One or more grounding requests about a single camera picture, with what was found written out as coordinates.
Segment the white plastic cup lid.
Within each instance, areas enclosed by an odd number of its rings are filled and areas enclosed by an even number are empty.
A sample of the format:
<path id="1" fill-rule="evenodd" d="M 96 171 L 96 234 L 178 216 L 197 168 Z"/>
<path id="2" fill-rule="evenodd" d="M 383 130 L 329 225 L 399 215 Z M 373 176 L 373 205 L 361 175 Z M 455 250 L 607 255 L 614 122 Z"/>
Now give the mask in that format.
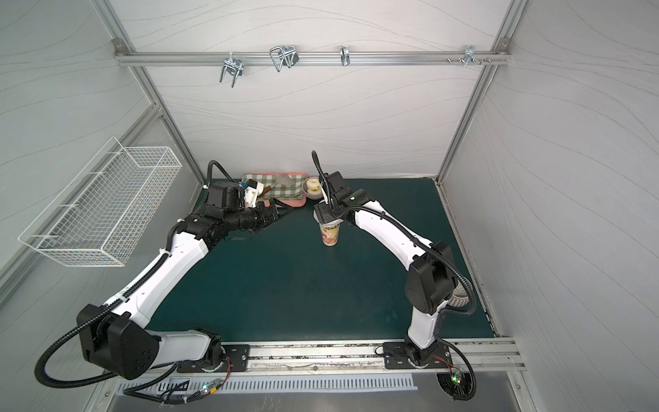
<path id="1" fill-rule="evenodd" d="M 343 222 L 343 219 L 330 219 L 329 221 L 324 221 L 320 217 L 317 218 L 317 222 L 321 226 L 321 228 L 334 228 L 334 227 L 339 227 L 340 224 Z"/>

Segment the milk tea paper cup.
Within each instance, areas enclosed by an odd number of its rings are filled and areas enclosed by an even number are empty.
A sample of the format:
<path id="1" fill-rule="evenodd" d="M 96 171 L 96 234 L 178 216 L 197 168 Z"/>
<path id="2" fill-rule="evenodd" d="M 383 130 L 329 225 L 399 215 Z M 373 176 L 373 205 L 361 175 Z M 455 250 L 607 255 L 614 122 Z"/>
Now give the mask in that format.
<path id="1" fill-rule="evenodd" d="M 336 245 L 339 238 L 340 226 L 334 228 L 321 228 L 321 226 L 319 225 L 322 241 L 324 245 L 326 245 L 327 247 L 332 247 L 333 245 Z"/>

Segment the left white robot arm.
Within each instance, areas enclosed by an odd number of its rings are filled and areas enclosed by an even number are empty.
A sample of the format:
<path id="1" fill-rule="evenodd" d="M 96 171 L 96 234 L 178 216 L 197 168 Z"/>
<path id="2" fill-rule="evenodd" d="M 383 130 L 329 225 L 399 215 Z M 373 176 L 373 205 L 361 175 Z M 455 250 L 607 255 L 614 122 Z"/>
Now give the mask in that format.
<path id="1" fill-rule="evenodd" d="M 79 312 L 84 360 L 136 379 L 153 367 L 189 364 L 196 372 L 214 372 L 224 362 L 221 337 L 206 330 L 148 331 L 158 307 L 214 247 L 234 231 L 257 233 L 292 212 L 275 199 L 253 208 L 229 211 L 209 205 L 177 223 L 166 248 L 133 281 L 101 307 Z"/>

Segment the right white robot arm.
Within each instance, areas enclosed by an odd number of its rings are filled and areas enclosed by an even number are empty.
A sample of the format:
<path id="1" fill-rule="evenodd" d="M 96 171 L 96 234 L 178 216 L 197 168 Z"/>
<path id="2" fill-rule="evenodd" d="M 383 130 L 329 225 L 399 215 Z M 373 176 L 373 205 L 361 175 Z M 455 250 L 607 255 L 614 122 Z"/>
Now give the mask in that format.
<path id="1" fill-rule="evenodd" d="M 426 367 L 440 348 L 439 327 L 444 313 L 470 303 L 456 275 L 451 247 L 417 236 L 363 190 L 341 200 L 326 193 L 322 196 L 314 210 L 318 222 L 330 226 L 342 221 L 353 223 L 384 245 L 408 271 L 405 295 L 413 313 L 403 350 L 413 367 Z"/>

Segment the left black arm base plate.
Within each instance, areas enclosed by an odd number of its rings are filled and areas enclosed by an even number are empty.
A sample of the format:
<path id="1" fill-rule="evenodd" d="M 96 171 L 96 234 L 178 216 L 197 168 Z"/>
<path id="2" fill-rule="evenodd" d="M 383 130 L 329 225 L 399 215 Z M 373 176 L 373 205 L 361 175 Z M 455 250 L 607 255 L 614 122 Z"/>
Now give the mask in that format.
<path id="1" fill-rule="evenodd" d="M 184 360 L 177 367 L 179 374 L 215 374 L 245 372 L 250 355 L 246 344 L 211 345 L 199 360 Z"/>

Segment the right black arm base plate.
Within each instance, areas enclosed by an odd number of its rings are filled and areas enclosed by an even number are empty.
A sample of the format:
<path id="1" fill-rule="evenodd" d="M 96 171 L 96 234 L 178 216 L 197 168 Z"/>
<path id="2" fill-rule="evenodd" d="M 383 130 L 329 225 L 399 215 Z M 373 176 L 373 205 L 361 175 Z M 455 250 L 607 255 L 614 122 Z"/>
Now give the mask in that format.
<path id="1" fill-rule="evenodd" d="M 453 367 L 451 352 L 444 343 L 435 342 L 420 350 L 413 343 L 385 342 L 375 353 L 384 359 L 387 370 L 449 369 Z"/>

